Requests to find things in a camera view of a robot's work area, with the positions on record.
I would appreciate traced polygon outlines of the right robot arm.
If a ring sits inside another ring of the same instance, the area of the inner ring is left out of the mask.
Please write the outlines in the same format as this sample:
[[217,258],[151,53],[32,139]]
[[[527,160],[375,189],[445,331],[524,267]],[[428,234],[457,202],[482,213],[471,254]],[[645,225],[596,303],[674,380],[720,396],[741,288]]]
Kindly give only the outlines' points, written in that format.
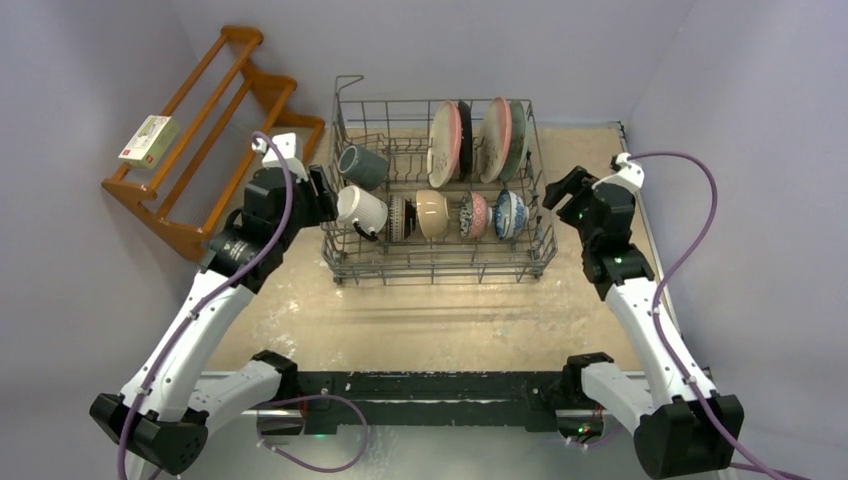
[[632,435],[652,479],[724,470],[744,409],[717,391],[663,308],[654,272],[631,241],[637,185],[623,171],[599,179],[578,166],[545,188],[544,207],[576,229],[584,275],[625,330],[647,381],[634,383],[605,354],[583,354],[569,357],[561,392],[573,406],[605,407]]

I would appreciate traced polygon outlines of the white ribbed mug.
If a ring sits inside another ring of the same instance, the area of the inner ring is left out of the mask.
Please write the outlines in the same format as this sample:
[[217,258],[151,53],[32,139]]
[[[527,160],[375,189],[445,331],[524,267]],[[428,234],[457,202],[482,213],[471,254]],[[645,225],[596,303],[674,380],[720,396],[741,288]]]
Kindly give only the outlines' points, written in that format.
[[370,242],[378,241],[378,234],[388,220],[387,204],[356,185],[338,192],[337,221],[351,226],[357,234]]

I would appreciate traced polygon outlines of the teal floral plate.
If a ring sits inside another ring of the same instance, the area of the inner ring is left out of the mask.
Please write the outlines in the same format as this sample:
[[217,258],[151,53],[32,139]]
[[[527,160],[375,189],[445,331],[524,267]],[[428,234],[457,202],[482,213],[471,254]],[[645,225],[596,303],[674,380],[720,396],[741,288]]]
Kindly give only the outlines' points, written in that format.
[[518,172],[525,156],[524,146],[527,132],[527,116],[521,101],[509,103],[512,119],[512,133],[506,161],[498,176],[501,182],[509,182]]

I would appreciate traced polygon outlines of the red rimmed cream plate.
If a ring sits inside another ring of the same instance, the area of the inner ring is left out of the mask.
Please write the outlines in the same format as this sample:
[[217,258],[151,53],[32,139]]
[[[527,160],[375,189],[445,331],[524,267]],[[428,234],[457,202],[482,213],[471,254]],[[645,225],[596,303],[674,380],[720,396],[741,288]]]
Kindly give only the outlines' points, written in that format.
[[463,100],[457,102],[461,123],[461,144],[459,152],[459,180],[466,181],[471,177],[474,167],[473,159],[473,125],[471,107]]

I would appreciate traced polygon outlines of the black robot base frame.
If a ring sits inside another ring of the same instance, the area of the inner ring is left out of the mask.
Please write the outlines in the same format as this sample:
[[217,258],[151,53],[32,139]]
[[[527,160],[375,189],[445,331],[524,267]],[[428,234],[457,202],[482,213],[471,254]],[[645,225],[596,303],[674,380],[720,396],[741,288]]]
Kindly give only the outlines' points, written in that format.
[[266,418],[300,420],[309,435],[362,423],[576,434],[577,421],[559,414],[595,409],[579,375],[612,360],[602,352],[572,355],[555,371],[300,371],[288,364],[279,392],[255,408]]

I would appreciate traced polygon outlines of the brown floral pattern bowl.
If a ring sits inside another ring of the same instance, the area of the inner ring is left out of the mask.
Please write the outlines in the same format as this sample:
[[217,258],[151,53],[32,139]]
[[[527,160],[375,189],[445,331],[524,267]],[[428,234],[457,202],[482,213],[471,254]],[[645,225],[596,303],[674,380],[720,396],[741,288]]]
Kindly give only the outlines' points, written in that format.
[[490,224],[492,211],[484,197],[469,191],[459,209],[460,235],[464,240],[481,239]]

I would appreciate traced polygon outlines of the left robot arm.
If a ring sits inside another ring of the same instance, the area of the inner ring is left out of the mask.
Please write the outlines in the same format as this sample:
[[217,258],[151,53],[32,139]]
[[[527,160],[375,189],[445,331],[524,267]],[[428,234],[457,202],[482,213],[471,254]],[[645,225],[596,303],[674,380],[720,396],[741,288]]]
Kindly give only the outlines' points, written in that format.
[[101,393],[90,407],[118,446],[118,476],[139,478],[141,465],[176,476],[200,456],[208,439],[244,410],[267,402],[292,405],[297,366],[264,350],[239,371],[209,384],[199,380],[211,355],[242,310],[283,263],[298,232],[337,217],[336,193],[319,165],[305,177],[263,167],[247,183],[244,204],[209,242],[190,292],[165,336],[117,394]]

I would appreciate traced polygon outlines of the blue white pattern bowl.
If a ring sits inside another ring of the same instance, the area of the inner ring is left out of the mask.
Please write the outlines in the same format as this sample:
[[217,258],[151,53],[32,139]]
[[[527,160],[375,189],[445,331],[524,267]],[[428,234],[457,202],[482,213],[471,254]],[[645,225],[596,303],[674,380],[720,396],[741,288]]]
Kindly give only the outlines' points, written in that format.
[[516,192],[503,189],[494,208],[494,227],[499,240],[510,240],[521,233],[527,224],[528,208]]

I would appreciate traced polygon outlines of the dark green mug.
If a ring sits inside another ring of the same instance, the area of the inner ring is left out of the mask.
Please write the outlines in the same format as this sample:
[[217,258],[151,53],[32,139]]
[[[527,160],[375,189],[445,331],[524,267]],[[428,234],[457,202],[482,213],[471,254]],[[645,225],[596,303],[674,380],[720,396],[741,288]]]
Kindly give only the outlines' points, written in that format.
[[374,191],[388,178],[389,163],[375,152],[350,145],[339,156],[337,169],[345,180]]

